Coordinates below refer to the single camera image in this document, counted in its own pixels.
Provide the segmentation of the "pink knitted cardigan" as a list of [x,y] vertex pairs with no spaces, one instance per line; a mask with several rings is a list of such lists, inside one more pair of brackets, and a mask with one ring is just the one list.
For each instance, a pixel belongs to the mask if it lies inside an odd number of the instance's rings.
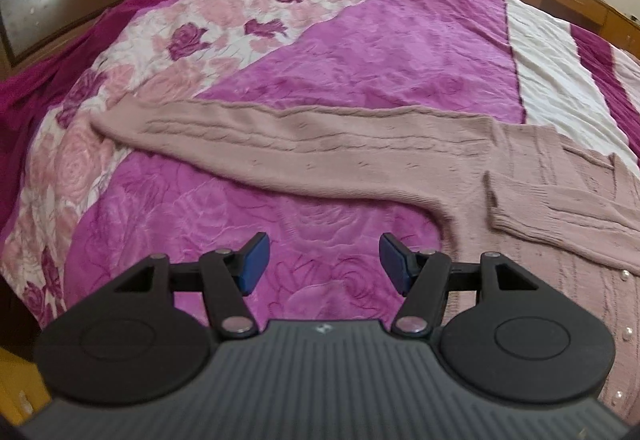
[[126,96],[91,122],[259,189],[424,209],[452,258],[502,252],[602,319],[616,343],[603,401],[638,420],[639,180],[617,155],[549,126],[422,106],[278,111]]

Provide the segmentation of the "pink purple floral bedspread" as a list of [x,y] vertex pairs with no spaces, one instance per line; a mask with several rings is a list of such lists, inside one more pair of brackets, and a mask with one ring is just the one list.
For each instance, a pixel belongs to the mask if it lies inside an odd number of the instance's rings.
[[47,324],[142,258],[177,262],[252,235],[270,260],[258,322],[389,321],[400,299],[378,239],[444,251],[424,210],[249,186],[130,148],[92,116],[132,96],[392,110],[549,126],[639,180],[639,65],[520,0],[166,0],[128,22],[32,139],[1,274]]

